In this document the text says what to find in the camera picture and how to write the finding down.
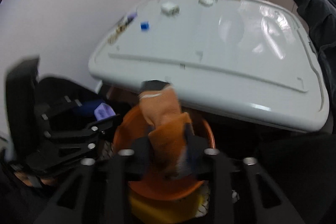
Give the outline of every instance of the dark clothing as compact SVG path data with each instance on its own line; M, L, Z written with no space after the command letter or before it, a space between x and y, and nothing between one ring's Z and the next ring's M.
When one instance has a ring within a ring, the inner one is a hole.
M257 154L306 224L335 223L336 135L263 143Z
M309 26L309 36L328 89L331 107L336 107L336 0L294 0L297 12Z
M4 163L0 154L0 222L32 224L43 211L53 191L26 186Z

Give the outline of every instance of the white tabletop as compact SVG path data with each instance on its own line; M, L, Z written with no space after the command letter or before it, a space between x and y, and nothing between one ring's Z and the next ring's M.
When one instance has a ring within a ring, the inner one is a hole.
M161 13L167 1L178 15ZM142 81L171 82L199 110L277 127L319 130L329 101L300 21L263 0L149 0L112 45L90 58L94 77L137 91ZM150 29L142 31L140 23Z

